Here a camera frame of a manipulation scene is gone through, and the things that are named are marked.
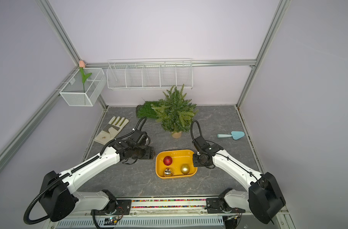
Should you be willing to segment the gold ball ornament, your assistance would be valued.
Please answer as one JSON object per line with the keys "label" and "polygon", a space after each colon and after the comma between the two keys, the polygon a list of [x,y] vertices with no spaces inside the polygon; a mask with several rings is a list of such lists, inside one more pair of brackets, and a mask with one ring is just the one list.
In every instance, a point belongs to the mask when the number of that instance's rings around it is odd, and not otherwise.
{"label": "gold ball ornament", "polygon": [[180,170],[182,174],[187,175],[190,172],[190,166],[188,164],[182,164]]}

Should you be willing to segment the red ribbed ball ornament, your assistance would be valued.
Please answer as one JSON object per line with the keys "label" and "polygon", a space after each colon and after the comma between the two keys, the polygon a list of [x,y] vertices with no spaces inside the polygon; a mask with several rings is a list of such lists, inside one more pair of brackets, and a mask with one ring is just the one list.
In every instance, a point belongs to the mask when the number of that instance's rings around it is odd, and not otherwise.
{"label": "red ribbed ball ornament", "polygon": [[165,156],[163,163],[165,166],[170,166],[173,163],[173,158],[171,156]]}

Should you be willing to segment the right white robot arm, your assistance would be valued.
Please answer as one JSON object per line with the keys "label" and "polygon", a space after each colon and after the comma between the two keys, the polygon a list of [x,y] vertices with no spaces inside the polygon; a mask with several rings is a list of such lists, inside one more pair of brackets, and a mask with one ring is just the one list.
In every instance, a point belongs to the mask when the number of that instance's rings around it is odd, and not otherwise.
{"label": "right white robot arm", "polygon": [[220,168],[246,189],[240,193],[232,188],[223,191],[216,204],[207,203],[207,209],[223,213],[241,213],[249,210],[260,222],[268,224],[286,205],[276,178],[269,172],[261,173],[231,156],[222,146],[205,140],[202,134],[191,134],[196,148],[193,154],[195,167]]}

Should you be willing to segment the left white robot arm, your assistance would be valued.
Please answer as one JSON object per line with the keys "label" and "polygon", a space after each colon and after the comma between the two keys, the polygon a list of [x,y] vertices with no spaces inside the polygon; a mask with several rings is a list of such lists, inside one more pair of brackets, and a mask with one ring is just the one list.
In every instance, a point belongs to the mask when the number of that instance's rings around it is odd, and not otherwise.
{"label": "left white robot arm", "polygon": [[79,211],[123,215],[124,210],[107,189],[99,192],[79,192],[78,189],[98,173],[119,162],[127,165],[130,158],[134,162],[153,159],[154,148],[150,142],[146,132],[136,129],[122,138],[109,141],[97,155],[71,169],[60,173],[49,172],[43,179],[40,193],[24,213],[24,223],[32,225],[47,219],[56,222]]}

